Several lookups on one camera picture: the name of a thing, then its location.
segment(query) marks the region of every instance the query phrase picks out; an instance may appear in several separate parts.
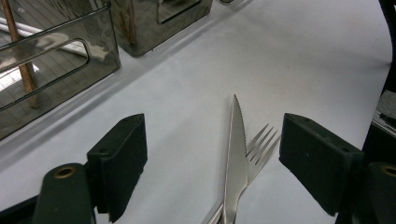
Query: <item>serrated knife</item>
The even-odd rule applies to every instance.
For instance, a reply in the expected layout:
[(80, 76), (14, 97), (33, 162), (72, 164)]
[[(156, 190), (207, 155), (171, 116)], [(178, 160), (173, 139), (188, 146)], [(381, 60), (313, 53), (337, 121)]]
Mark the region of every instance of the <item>serrated knife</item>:
[(248, 159), (246, 157), (244, 121), (238, 99), (234, 95), (228, 142), (222, 224), (233, 224), (239, 196), (247, 185)]

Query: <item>wooden chopstick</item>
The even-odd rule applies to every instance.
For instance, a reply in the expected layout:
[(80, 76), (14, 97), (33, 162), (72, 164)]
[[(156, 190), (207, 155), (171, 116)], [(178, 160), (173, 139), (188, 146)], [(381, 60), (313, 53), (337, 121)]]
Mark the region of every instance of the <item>wooden chopstick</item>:
[[(9, 34), (11, 36), (12, 42), (18, 41), (21, 39), (20, 34), (18, 33), (17, 26), (15, 24), (14, 17), (12, 16), (11, 7), (9, 6), (8, 0), (1, 0), (4, 14), (7, 20), (7, 26), (9, 30)], [(30, 93), (35, 90), (35, 82), (33, 80), (33, 76), (30, 69), (30, 63), (25, 63), (19, 66), (21, 72), (21, 79), (23, 82), (23, 87), (26, 93)], [(33, 95), (29, 98), (29, 106), (33, 109), (38, 109), (38, 101), (37, 95)]]

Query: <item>table surface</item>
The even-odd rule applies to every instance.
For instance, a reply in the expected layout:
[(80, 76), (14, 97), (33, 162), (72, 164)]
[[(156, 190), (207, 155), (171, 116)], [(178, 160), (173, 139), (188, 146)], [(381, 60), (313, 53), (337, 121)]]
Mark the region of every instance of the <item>table surface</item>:
[[(39, 192), (120, 119), (146, 117), (148, 163), (118, 223), (205, 223), (222, 198), (233, 94), (247, 140), (284, 113), (361, 148), (389, 70), (376, 1), (235, 0), (0, 142), (0, 210)], [(106, 215), (97, 216), (107, 223)], [(329, 223), (278, 160), (240, 199), (236, 223)]]

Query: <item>cutlery organizer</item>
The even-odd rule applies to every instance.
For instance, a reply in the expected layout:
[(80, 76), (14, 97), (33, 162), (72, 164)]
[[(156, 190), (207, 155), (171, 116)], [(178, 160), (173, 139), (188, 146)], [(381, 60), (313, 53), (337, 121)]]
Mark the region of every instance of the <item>cutlery organizer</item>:
[(212, 0), (113, 0), (118, 44), (134, 57), (160, 45), (210, 12)]
[[(107, 0), (9, 0), (22, 39), (0, 11), (0, 139), (120, 68)], [(26, 91), (19, 66), (35, 89)]]

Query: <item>knife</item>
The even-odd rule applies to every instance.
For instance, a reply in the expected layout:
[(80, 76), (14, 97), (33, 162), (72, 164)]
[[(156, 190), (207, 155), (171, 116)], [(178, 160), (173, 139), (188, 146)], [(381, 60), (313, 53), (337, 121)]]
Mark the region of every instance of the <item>knife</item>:
[(246, 157), (245, 128), (241, 107), (236, 95), (234, 95), (228, 142), (222, 224), (233, 224), (239, 196), (247, 186), (248, 159)]

